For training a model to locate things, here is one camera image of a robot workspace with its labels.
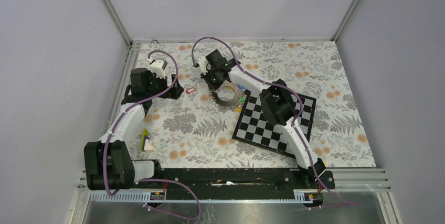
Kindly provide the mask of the red key tag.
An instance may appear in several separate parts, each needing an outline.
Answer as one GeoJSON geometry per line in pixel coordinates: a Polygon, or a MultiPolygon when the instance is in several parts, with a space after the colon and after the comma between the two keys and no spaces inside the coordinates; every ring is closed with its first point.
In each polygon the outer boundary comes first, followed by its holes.
{"type": "Polygon", "coordinates": [[[196,88],[195,88],[195,87],[191,87],[191,88],[188,88],[187,90],[185,90],[185,92],[186,92],[187,94],[193,93],[193,92],[195,92],[195,91],[196,91],[196,88]]]}

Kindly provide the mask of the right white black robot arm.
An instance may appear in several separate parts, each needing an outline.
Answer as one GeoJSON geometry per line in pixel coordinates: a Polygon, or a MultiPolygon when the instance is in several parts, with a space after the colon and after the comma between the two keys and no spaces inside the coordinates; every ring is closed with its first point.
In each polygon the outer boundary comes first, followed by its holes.
{"type": "Polygon", "coordinates": [[[218,50],[198,61],[193,60],[193,66],[200,68],[200,76],[212,91],[226,82],[232,82],[245,87],[251,94],[256,94],[266,121],[282,134],[296,158],[298,167],[303,171],[302,184],[308,188],[319,184],[326,191],[330,191],[324,183],[329,179],[326,166],[309,146],[297,122],[299,113],[303,111],[303,106],[297,106],[301,99],[284,81],[264,81],[243,69],[236,58],[228,60],[218,50]]]}

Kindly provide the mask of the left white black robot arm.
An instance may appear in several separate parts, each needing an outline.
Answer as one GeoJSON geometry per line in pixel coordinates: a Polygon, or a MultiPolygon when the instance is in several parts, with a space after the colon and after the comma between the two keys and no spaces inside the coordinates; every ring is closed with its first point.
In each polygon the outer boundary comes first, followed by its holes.
{"type": "Polygon", "coordinates": [[[158,187],[163,180],[160,165],[154,160],[133,160],[126,142],[146,117],[155,98],[177,100],[183,87],[177,74],[167,83],[163,70],[136,68],[131,70],[121,106],[110,128],[96,142],[84,147],[87,185],[90,190],[123,190],[143,180],[149,187],[158,187]]]}

